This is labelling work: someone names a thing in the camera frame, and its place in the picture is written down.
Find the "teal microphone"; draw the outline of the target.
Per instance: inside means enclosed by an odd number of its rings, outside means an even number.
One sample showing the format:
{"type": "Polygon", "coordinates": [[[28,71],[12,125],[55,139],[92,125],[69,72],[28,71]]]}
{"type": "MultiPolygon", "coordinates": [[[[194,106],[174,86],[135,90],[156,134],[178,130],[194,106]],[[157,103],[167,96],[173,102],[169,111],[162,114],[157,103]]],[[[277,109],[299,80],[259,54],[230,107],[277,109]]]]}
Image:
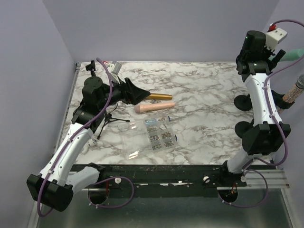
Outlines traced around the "teal microphone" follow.
{"type": "Polygon", "coordinates": [[[280,62],[285,61],[295,61],[301,58],[304,54],[304,49],[292,49],[284,54],[284,56],[280,59],[280,62]]]}

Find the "pink microphone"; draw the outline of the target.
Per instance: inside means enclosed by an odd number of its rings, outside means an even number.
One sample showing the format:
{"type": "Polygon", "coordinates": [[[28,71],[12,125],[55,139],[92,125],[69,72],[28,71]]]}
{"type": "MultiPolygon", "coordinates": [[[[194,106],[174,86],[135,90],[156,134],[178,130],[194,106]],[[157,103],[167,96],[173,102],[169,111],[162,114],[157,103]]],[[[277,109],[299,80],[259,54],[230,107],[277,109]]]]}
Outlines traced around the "pink microphone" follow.
{"type": "Polygon", "coordinates": [[[143,113],[143,112],[148,112],[148,111],[172,108],[174,106],[175,106],[174,102],[155,103],[155,104],[137,104],[134,107],[134,110],[136,113],[143,113]]]}

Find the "gold microphone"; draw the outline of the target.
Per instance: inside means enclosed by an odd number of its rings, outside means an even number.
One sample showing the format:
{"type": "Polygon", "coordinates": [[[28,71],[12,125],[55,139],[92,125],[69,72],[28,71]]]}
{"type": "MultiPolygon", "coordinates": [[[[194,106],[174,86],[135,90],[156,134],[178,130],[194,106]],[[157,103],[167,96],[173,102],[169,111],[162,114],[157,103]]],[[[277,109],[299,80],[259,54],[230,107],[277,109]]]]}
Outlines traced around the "gold microphone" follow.
{"type": "Polygon", "coordinates": [[[172,100],[172,95],[151,93],[146,97],[149,100],[172,100]]]}

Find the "black tripod mic stand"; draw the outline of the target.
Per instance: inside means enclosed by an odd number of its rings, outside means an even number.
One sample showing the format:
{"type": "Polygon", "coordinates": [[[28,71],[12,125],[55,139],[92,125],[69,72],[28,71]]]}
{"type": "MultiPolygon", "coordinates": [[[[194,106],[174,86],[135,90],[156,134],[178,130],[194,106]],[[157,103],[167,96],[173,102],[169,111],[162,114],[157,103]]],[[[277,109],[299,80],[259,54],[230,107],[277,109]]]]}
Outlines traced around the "black tripod mic stand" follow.
{"type": "Polygon", "coordinates": [[[122,121],[122,122],[126,122],[126,123],[129,123],[129,122],[130,122],[129,119],[114,118],[114,117],[112,117],[112,114],[111,114],[111,113],[106,114],[106,115],[105,115],[105,118],[104,118],[104,124],[103,124],[103,126],[102,126],[102,128],[101,128],[101,130],[100,130],[100,132],[99,132],[99,134],[98,134],[98,136],[97,136],[97,139],[98,139],[98,140],[100,139],[101,134],[102,134],[104,128],[105,128],[108,124],[113,123],[113,122],[117,122],[117,121],[122,121]]]}

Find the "glitter microphone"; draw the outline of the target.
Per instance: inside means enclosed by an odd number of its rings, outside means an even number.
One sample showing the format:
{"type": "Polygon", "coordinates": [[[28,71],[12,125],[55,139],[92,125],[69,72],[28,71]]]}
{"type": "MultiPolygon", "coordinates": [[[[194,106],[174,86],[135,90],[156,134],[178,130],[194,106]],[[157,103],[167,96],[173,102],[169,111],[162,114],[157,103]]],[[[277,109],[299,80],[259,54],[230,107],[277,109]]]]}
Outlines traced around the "glitter microphone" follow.
{"type": "Polygon", "coordinates": [[[284,101],[285,108],[280,107],[277,111],[278,113],[283,112],[286,109],[289,109],[294,103],[295,100],[304,92],[304,75],[300,75],[293,85],[293,87],[282,97],[284,101]]]}

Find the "black round-base mic stand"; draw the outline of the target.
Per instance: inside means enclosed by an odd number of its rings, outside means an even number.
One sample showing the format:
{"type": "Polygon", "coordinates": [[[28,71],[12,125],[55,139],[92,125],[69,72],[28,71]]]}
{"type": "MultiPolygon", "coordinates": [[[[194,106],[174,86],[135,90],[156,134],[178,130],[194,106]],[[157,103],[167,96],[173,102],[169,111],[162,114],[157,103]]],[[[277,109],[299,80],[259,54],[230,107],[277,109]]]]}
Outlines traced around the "black round-base mic stand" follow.
{"type": "Polygon", "coordinates": [[[86,71],[90,72],[91,78],[96,77],[96,66],[95,66],[95,61],[91,60],[90,64],[85,66],[86,71]]]}

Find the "black stand holding teal mic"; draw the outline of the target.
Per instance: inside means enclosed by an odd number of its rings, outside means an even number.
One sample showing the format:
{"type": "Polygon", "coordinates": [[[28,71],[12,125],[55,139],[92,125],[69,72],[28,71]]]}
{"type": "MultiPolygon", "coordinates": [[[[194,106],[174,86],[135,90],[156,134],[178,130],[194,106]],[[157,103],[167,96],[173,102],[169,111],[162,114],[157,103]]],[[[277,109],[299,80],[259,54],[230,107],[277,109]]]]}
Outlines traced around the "black stand holding teal mic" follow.
{"type": "Polygon", "coordinates": [[[250,95],[238,95],[234,99],[234,105],[241,111],[250,111],[252,109],[250,95]]]}

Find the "black stand holding glitter mic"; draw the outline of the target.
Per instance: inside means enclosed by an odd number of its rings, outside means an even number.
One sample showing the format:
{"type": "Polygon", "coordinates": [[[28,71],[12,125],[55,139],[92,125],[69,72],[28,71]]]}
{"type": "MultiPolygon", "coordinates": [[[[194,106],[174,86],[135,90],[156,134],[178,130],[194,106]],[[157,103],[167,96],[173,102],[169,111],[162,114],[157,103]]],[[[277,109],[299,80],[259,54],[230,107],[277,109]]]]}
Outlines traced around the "black stand holding glitter mic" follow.
{"type": "MultiPolygon", "coordinates": [[[[279,94],[272,90],[272,95],[274,99],[274,103],[276,105],[276,109],[278,110],[280,107],[285,108],[284,101],[282,101],[282,97],[284,94],[279,94]]],[[[253,127],[254,119],[251,122],[241,121],[235,125],[235,133],[239,138],[242,138],[243,134],[253,127]]]]}

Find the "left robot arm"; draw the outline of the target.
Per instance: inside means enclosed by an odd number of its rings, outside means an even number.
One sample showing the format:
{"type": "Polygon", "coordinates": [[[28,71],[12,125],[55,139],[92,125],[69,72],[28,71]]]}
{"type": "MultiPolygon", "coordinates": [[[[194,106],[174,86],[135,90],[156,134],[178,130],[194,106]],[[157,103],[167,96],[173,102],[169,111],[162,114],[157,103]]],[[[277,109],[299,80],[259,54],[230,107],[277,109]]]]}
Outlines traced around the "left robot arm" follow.
{"type": "Polygon", "coordinates": [[[99,188],[105,183],[105,175],[98,165],[89,164],[74,177],[69,177],[69,172],[104,119],[107,107],[119,101],[137,105],[150,92],[138,88],[129,78],[107,85],[101,78],[91,76],[84,82],[82,95],[62,144],[39,174],[29,175],[26,181],[34,201],[60,212],[68,207],[76,192],[91,184],[99,188]]]}

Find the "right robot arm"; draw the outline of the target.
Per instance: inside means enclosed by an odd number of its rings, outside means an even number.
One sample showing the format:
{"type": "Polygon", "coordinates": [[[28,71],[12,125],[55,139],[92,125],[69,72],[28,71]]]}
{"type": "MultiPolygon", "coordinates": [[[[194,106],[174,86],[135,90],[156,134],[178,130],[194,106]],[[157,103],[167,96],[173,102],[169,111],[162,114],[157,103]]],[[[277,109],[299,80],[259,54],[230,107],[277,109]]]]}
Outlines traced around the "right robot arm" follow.
{"type": "Polygon", "coordinates": [[[243,131],[241,150],[227,161],[227,170],[218,175],[224,186],[234,183],[235,174],[240,174],[254,160],[276,152],[291,131],[276,110],[269,82],[272,70],[285,55],[283,50],[277,54],[274,50],[286,36],[287,32],[281,28],[267,33],[250,30],[236,58],[237,72],[249,92],[254,120],[243,131]]]}

